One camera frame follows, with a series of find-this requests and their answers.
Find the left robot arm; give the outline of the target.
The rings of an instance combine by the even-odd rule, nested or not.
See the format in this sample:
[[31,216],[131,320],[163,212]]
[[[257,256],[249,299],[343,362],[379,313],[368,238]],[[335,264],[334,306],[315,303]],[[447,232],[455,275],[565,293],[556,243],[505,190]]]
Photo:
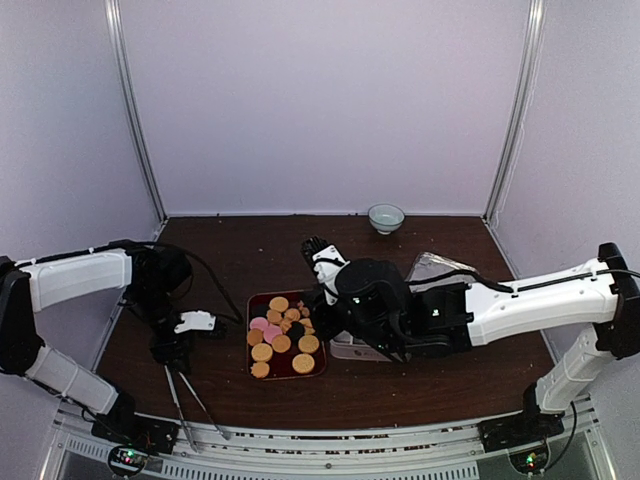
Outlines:
[[148,330],[152,358],[168,374],[189,373],[193,340],[173,296],[191,275],[180,250],[130,241],[31,261],[2,257],[2,373],[80,409],[97,436],[169,452],[176,425],[143,419],[130,393],[77,355],[99,345],[95,322],[120,302]]

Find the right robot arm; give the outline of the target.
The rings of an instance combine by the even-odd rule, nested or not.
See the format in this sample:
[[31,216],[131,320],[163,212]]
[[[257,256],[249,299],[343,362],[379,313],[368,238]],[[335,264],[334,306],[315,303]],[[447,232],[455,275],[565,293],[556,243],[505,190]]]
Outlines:
[[392,262],[348,260],[319,237],[306,240],[301,252],[318,283],[310,310],[319,336],[348,333],[393,362],[581,326],[560,362],[527,387],[519,413],[479,424],[488,452],[561,434],[564,413],[584,387],[610,362],[639,351],[639,276],[613,243],[572,269],[507,283],[463,267],[407,280]]

